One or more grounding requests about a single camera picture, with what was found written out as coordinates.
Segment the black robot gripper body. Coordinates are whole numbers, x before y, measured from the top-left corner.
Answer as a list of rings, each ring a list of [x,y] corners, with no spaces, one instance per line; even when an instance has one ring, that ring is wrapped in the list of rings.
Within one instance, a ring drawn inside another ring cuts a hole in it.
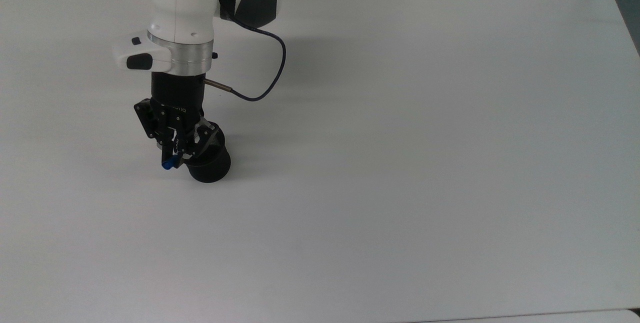
[[[180,117],[183,127],[194,127],[201,121],[205,92],[205,74],[173,75],[151,73],[151,108],[160,120]]]

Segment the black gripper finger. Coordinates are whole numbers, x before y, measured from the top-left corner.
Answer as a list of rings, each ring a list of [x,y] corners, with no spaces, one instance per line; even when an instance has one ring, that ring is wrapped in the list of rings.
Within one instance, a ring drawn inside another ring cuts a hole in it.
[[[182,153],[185,159],[201,156],[213,144],[218,133],[218,126],[204,116],[185,132]]]
[[[182,154],[174,141],[175,130],[168,125],[169,113],[157,100],[143,99],[134,105],[135,114],[149,139],[156,141],[161,150],[162,164],[181,164]]]

